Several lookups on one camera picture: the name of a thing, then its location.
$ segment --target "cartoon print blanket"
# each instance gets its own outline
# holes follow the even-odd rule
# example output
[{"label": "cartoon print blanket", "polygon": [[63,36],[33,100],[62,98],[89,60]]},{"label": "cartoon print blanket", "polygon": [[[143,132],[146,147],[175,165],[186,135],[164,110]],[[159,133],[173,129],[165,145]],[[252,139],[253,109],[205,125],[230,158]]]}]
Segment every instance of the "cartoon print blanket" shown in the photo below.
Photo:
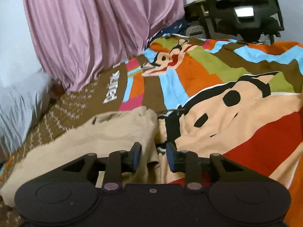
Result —
[{"label": "cartoon print blanket", "polygon": [[[286,222],[300,226],[302,73],[303,46],[295,42],[269,46],[166,35],[142,55],[101,73],[83,91],[61,97],[46,115],[59,128],[42,120],[7,163],[0,187],[31,148],[96,114],[147,106],[159,114],[160,146],[170,141],[201,157],[218,152],[278,180],[292,196]],[[85,100],[83,108],[74,119],[63,118],[77,98]],[[184,175],[169,171],[165,156],[160,162],[162,183],[184,182]]]},{"label": "cartoon print blanket", "polygon": [[[200,157],[220,153],[279,181],[292,195],[286,222],[299,226],[302,45],[170,37],[145,54],[150,63],[142,75],[157,76],[166,108],[177,109],[159,116],[158,143],[173,142]],[[161,160],[161,183],[184,183],[184,174],[171,173],[166,157]]]}]

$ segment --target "orange stripe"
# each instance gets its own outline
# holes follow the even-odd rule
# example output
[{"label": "orange stripe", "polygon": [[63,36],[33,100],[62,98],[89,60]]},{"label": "orange stripe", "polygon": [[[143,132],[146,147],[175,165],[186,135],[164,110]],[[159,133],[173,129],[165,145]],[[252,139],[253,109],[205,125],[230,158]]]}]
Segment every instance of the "orange stripe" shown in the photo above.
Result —
[{"label": "orange stripe", "polygon": [[297,42],[277,42],[273,45],[257,45],[257,44],[248,45],[248,47],[251,49],[261,50],[264,53],[271,55],[281,55],[285,53],[287,50],[290,50],[294,46],[299,46],[303,48],[303,45]]},{"label": "orange stripe", "polygon": [[149,47],[151,50],[154,50],[155,52],[165,52],[165,53],[169,53],[169,49],[163,47],[161,44],[159,43],[152,43]]},{"label": "orange stripe", "polygon": [[12,162],[13,158],[14,158],[14,156],[11,156],[11,157],[9,158],[9,161],[6,162],[6,163],[4,163],[4,168],[5,168],[5,169],[6,169],[6,168],[8,167],[8,165]]},{"label": "orange stripe", "polygon": [[133,85],[131,87],[131,93],[129,95],[129,99],[137,97],[144,93],[144,79],[141,75],[141,72],[134,75]]},{"label": "orange stripe", "polygon": [[192,97],[204,88],[222,83],[216,74],[209,74],[207,70],[193,57],[185,54],[183,62],[176,72],[189,97]]},{"label": "orange stripe", "polygon": [[290,227],[301,226],[303,223],[303,158],[300,159],[293,181],[289,188],[291,206],[285,217]]}]

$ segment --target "tan towel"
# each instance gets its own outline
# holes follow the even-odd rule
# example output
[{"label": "tan towel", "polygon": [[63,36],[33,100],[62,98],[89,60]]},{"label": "tan towel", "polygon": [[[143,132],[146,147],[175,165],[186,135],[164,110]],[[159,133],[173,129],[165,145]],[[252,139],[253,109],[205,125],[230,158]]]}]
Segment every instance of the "tan towel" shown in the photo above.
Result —
[{"label": "tan towel", "polygon": [[[157,115],[151,109],[138,107],[129,112],[100,114],[76,129],[69,130],[54,142],[34,148],[17,164],[8,181],[0,190],[5,204],[14,206],[17,189],[25,182],[62,166],[84,154],[94,152],[106,157],[116,150],[129,151],[134,142],[142,144],[140,164],[137,172],[128,175],[125,182],[147,183],[147,163],[158,162],[153,141]],[[96,187],[101,187],[100,173]]]}]

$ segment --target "light blue stripe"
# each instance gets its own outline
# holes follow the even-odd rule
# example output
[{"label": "light blue stripe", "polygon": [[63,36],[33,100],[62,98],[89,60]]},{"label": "light blue stripe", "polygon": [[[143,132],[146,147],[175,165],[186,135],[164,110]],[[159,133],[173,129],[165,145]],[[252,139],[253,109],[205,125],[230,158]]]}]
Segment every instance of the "light blue stripe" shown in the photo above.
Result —
[{"label": "light blue stripe", "polygon": [[4,166],[2,166],[0,169],[0,176],[2,175],[3,171],[4,171]]},{"label": "light blue stripe", "polygon": [[288,65],[293,60],[297,60],[300,72],[303,74],[303,48],[297,45],[281,55],[267,54],[258,49],[251,49],[248,46],[238,48],[234,52],[243,59],[253,63],[260,63],[261,61],[266,60],[268,62],[275,61],[280,64]]},{"label": "light blue stripe", "polygon": [[230,42],[226,41],[217,41],[214,48],[212,50],[205,50],[206,52],[210,52],[212,54],[218,53],[220,49],[222,49],[223,45],[229,44]]},{"label": "light blue stripe", "polygon": [[143,54],[149,62],[153,62],[157,53],[151,49],[146,49]]},{"label": "light blue stripe", "polygon": [[133,73],[135,73],[136,71],[138,71],[138,70],[140,70],[140,69],[141,69],[141,66],[138,66],[137,68],[135,68],[135,69],[129,71],[129,72],[127,73],[127,75],[133,74]]},{"label": "light blue stripe", "polygon": [[126,90],[124,93],[124,98],[122,102],[127,102],[129,100],[129,95],[131,94],[131,87],[134,81],[134,77],[129,77],[127,79],[127,85],[126,85]]},{"label": "light blue stripe", "polygon": [[159,79],[166,108],[175,109],[179,105],[185,105],[189,96],[186,94],[176,71],[167,69],[166,74],[159,75]]}]

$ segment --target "pink curtain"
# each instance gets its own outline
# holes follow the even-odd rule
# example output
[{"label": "pink curtain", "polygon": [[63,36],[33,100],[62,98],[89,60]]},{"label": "pink curtain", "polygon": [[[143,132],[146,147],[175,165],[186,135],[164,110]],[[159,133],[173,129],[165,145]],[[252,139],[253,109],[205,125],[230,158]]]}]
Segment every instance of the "pink curtain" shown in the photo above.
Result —
[{"label": "pink curtain", "polygon": [[141,54],[150,37],[184,16],[184,0],[24,0],[24,5],[43,69],[69,91]]}]

